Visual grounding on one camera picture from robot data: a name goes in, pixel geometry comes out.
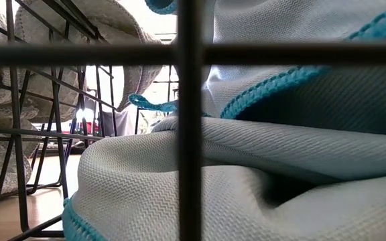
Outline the light blue microfiber towel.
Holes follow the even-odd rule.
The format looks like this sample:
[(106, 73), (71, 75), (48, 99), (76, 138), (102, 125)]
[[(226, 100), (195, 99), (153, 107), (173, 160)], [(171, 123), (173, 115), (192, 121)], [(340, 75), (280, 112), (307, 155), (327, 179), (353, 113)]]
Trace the light blue microfiber towel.
[[(179, 241), (177, 119), (80, 158), (68, 241)], [(204, 241), (386, 241), (386, 135), (204, 118)]]
[[(204, 37), (223, 43), (386, 38), (386, 0), (206, 0)], [(205, 69), (207, 117), (386, 135), (386, 66)]]

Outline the grey cloth cover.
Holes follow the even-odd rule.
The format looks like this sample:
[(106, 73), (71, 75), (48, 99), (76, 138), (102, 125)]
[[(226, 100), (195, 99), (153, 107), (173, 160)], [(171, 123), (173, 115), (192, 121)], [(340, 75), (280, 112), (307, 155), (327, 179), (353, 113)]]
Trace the grey cloth cover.
[[(135, 133), (136, 108), (129, 105), (122, 112), (115, 112), (117, 136), (133, 135)], [(103, 112), (103, 124), (106, 137), (115, 137), (111, 112)]]

